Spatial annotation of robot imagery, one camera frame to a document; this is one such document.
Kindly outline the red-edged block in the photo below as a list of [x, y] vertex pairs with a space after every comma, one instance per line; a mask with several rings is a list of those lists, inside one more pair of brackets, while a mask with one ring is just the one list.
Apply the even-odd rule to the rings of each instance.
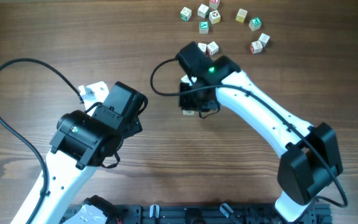
[[192, 84], [192, 83], [193, 83], [193, 80], [190, 79], [187, 75], [185, 75], [185, 76], [183, 76], [183, 77], [181, 78], [181, 82]]

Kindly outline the red M block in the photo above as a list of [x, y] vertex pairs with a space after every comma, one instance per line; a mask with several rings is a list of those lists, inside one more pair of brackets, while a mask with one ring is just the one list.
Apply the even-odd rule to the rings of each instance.
[[184, 115], [187, 115], [187, 116], [190, 116], [190, 115], [194, 115], [194, 111], [192, 111], [192, 110], [183, 110], [183, 114]]

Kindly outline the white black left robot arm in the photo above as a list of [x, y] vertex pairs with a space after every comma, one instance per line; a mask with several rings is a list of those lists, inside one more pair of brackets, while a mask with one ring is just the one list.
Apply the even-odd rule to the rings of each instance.
[[46, 196], [37, 208], [44, 180], [39, 175], [13, 223], [26, 223], [32, 213], [32, 223], [58, 223], [105, 158], [117, 157], [123, 141], [142, 131], [139, 115], [148, 99], [139, 91], [121, 82], [111, 89], [105, 82], [78, 89], [86, 109], [64, 114], [57, 123], [46, 156]]

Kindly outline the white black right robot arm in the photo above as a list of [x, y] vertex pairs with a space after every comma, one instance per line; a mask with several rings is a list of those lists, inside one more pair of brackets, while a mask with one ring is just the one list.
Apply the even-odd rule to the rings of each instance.
[[225, 106], [254, 128], [280, 159], [277, 180], [282, 193], [275, 209], [286, 221], [298, 221], [321, 192], [334, 184], [347, 206], [338, 176], [343, 172], [336, 133], [326, 123], [314, 127], [288, 112], [254, 85], [245, 71], [226, 56], [177, 55], [189, 82], [180, 106], [200, 112]]

